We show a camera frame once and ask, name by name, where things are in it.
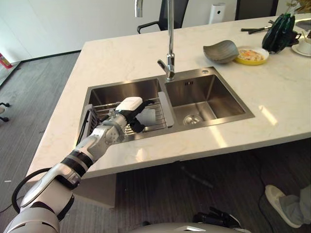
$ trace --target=drain strainer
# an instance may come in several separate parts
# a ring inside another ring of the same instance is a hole
[[[193,125],[203,121],[203,119],[198,115],[188,115],[184,118],[184,125]]]

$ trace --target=faucet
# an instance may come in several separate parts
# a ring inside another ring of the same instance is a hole
[[[142,17],[142,2],[143,0],[135,0],[135,17]],[[167,65],[162,60],[158,60],[157,63],[165,71],[167,80],[172,81],[174,79],[174,66],[175,66],[175,54],[173,53],[173,39],[174,39],[174,0],[167,0],[168,5],[168,31],[169,31],[169,52],[166,55]]]

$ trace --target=office chair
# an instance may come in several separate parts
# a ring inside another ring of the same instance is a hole
[[[178,0],[174,4],[174,28],[181,28],[189,0]],[[167,0],[162,0],[159,21],[146,23],[137,27],[140,34],[142,28],[157,24],[161,31],[167,30]]]
[[[10,107],[9,103],[0,103],[0,105],[4,105],[5,107]],[[4,108],[0,107],[0,114],[4,112]],[[0,120],[3,120],[4,122],[9,121],[9,118],[7,117],[0,117]]]
[[[278,0],[238,0],[235,20],[275,16]]]

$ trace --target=countertop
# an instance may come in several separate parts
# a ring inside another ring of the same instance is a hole
[[[297,15],[296,19],[310,18]],[[214,66],[254,118],[112,145],[84,178],[213,156],[311,137],[311,59],[291,48],[270,54],[260,66],[219,65],[203,54],[204,45],[232,40],[261,47],[265,32],[249,35],[276,17],[174,30],[175,71]],[[167,31],[86,42],[44,132],[28,174],[63,160],[74,148],[89,86],[162,75]]]

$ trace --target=white cup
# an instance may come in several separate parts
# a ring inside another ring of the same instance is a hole
[[[300,40],[297,50],[299,52],[311,55],[311,39],[306,38],[306,39]]]

